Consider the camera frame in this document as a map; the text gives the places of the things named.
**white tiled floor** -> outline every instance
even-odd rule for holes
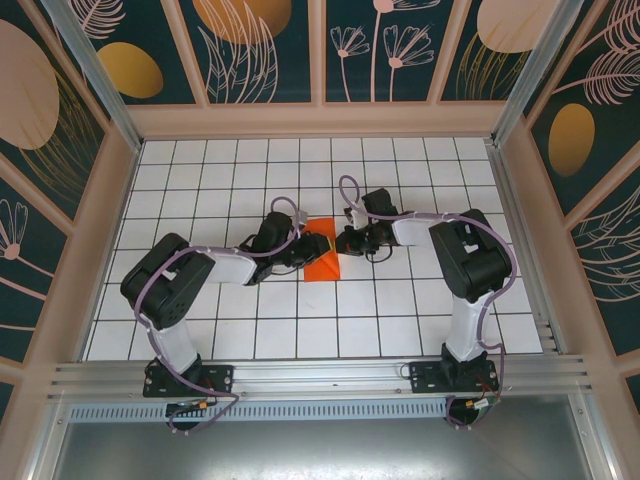
[[[281,195],[311,216],[335,214],[339,233],[347,223],[337,188],[344,174],[365,189],[386,187],[399,210],[480,208],[511,242],[479,138],[148,142],[85,358],[151,359],[119,282],[166,233],[194,244],[235,246],[257,232],[271,200]],[[341,256],[340,268],[339,282],[304,283],[297,272],[256,287],[205,285],[187,314],[198,351],[217,360],[440,353],[452,298],[432,249],[396,248],[375,266]],[[492,311],[487,343],[504,341],[508,354],[541,352],[521,278]]]

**dark green wallpaper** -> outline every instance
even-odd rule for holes
[[[328,0],[328,102],[426,100],[453,3],[407,5],[383,13],[370,0]]]
[[[0,425],[2,425],[2,418],[4,417],[4,412],[7,411],[12,392],[13,385],[0,382]]]
[[[629,8],[640,11],[631,0],[607,5],[531,129],[565,214],[640,140],[640,35],[637,20],[624,21]]]
[[[22,362],[67,237],[0,179],[0,356]]]
[[[104,131],[16,2],[0,10],[0,42],[18,53],[0,57],[15,88],[0,105],[0,153],[73,219]]]
[[[631,392],[633,403],[636,404],[638,415],[640,415],[640,374],[627,377],[627,386]]]
[[[180,7],[211,103],[311,101],[306,0],[195,3]]]
[[[527,105],[524,107],[524,116],[525,117],[529,116],[529,112],[531,111],[533,106],[538,101],[538,98],[540,97],[540,94],[542,93],[542,90],[546,86],[547,78],[549,77],[551,72],[553,72],[556,69],[556,67],[558,66],[558,63],[560,62],[560,60],[562,59],[564,53],[566,52],[567,47],[571,43],[571,40],[573,40],[573,37],[575,36],[576,31],[580,28],[580,25],[582,25],[584,17],[587,15],[587,13],[589,12],[589,9],[591,8],[592,5],[593,5],[593,0],[585,0],[584,3],[582,4],[582,7],[580,8],[580,12],[578,13],[578,16],[577,16],[576,20],[573,22],[573,25],[572,25],[571,29],[569,30],[569,33],[567,33],[567,35],[564,37],[564,41],[562,42],[562,45],[558,49],[558,53],[556,53],[555,58],[553,59],[553,61],[549,65],[549,67],[547,68],[546,72],[544,73],[544,75],[540,79],[540,83],[538,84],[538,86],[534,90],[533,94],[531,95],[531,98],[529,99],[529,102],[527,102]]]
[[[640,168],[571,235],[614,350],[640,348]]]
[[[506,100],[553,6],[472,0],[441,100]]]

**mounting plate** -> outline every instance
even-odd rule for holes
[[[230,393],[233,386],[233,368],[233,365],[203,365],[200,369],[198,384],[218,392]],[[204,395],[178,382],[156,361],[145,369],[142,396],[145,398],[193,398]]]
[[[482,393],[482,383],[476,374],[494,391],[498,390],[496,366],[491,360],[483,362],[480,370],[473,374],[459,377],[453,385],[447,380],[440,361],[411,362],[408,368],[413,393]]]

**flower pattern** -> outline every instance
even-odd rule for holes
[[[384,29],[384,47],[389,57],[391,68],[412,67],[433,61],[433,50],[428,50],[431,45],[429,27],[422,29],[407,27],[398,37],[398,26]]]
[[[6,199],[0,200],[0,258],[15,260],[20,256],[20,243],[27,228],[29,210],[16,202],[12,215],[11,206]]]
[[[347,27],[344,32],[340,27],[331,29],[331,41],[340,58],[355,57],[369,52],[369,44],[365,43],[365,40],[362,27]]]

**enclosure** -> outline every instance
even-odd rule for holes
[[[639,29],[637,0],[7,2],[2,478],[637,478]],[[479,391],[414,393],[456,300],[401,242],[205,283],[186,331],[239,402],[172,435],[127,274],[168,233],[241,245],[282,196],[335,250],[344,175],[514,252],[495,412],[456,429]]]

